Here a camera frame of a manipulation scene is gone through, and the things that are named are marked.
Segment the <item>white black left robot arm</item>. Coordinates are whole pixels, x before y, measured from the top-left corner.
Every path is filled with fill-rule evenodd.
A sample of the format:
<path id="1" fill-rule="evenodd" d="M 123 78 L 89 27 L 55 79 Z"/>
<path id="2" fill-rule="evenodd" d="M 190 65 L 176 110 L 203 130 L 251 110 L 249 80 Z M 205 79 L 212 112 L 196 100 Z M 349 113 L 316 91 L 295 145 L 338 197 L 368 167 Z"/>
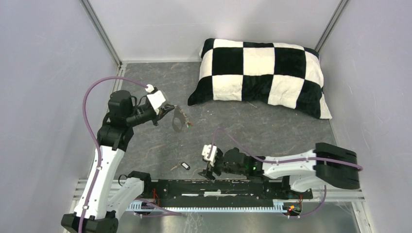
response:
<path id="1" fill-rule="evenodd" d="M 166 95 L 157 89 L 144 96 L 140 105 L 129 91 L 113 92 L 102 126 L 95 135 L 97 144 L 93 168 L 83 194 L 72 214 L 62 217 L 61 225 L 70 233 L 115 233 L 119 220 L 135 198 L 151 195 L 149 173 L 132 171 L 112 197 L 109 192 L 115 172 L 134 135 L 133 128 L 146 122 L 155 126 L 174 109 Z"/>

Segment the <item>black key tag white label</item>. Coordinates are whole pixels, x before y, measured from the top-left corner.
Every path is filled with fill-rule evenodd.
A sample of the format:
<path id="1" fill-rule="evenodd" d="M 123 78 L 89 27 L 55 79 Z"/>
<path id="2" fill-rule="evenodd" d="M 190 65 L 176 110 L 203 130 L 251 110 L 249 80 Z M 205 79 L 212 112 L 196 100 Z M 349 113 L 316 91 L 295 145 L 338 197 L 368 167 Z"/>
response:
<path id="1" fill-rule="evenodd" d="M 185 170 L 190 170 L 190 166 L 185 163 L 185 162 L 181 162 L 180 165 L 185 169 Z"/>

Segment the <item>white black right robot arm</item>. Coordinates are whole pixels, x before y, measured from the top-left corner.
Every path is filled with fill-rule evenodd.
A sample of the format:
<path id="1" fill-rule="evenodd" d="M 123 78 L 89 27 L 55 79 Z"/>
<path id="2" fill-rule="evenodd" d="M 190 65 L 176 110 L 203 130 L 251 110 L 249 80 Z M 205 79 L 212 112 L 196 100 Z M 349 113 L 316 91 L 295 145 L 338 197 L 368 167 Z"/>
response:
<path id="1" fill-rule="evenodd" d="M 216 146 L 205 145 L 202 157 L 207 166 L 199 175 L 212 182 L 222 173 L 242 175 L 256 182 L 282 178 L 280 190 L 287 198 L 327 184 L 347 190 L 360 188 L 362 168 L 356 153 L 328 143 L 317 143 L 312 150 L 282 157 L 246 155 L 238 148 L 223 153 Z"/>

